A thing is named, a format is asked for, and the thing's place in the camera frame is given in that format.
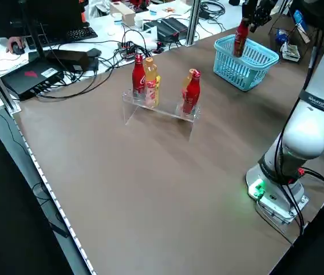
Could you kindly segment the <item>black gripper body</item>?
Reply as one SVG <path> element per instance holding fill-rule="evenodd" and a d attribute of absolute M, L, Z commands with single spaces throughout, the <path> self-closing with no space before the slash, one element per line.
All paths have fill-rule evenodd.
<path fill-rule="evenodd" d="M 244 2 L 244 8 L 246 10 L 272 10 L 275 6 L 275 0 L 246 0 Z"/>

